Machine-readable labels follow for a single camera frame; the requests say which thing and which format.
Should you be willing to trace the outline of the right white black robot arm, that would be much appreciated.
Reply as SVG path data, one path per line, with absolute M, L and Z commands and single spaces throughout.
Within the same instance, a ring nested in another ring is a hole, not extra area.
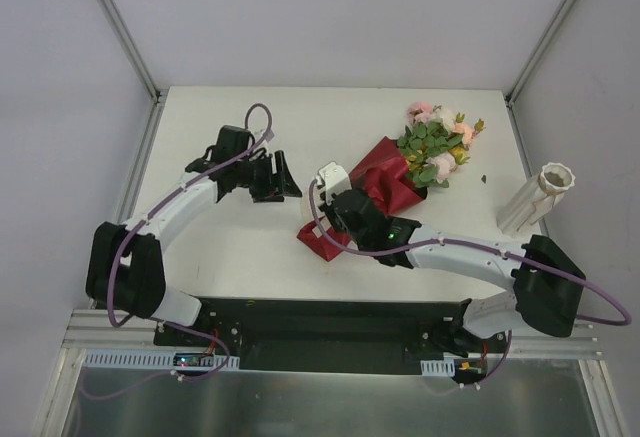
M 525 244 L 465 240 L 388 216 L 362 189 L 322 196 L 319 209 L 357 252 L 382 265 L 441 270 L 500 288 L 460 302 L 451 320 L 429 330 L 444 352 L 465 357 L 484 340 L 524 327 L 556 338 L 572 334 L 586 278 L 548 237 L 535 235 Z

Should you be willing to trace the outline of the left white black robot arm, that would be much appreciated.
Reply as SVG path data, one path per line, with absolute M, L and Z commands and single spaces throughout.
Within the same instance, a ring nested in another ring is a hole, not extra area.
M 237 188 L 255 203 L 302 196 L 284 153 L 252 151 L 254 143 L 249 130 L 222 127 L 216 143 L 185 167 L 169 202 L 122 224 L 102 223 L 94 233 L 87 295 L 139 318 L 176 323 L 188 345 L 204 344 L 209 312 L 200 299 L 169 286 L 163 254 L 191 221 Z

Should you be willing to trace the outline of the artificial flower bouquet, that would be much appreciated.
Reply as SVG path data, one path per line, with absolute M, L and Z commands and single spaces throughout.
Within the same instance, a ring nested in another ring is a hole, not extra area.
M 485 128 L 464 113 L 416 102 L 406 111 L 408 124 L 396 146 L 408 165 L 407 177 L 416 188 L 448 188 L 449 178 L 469 160 L 469 150 Z

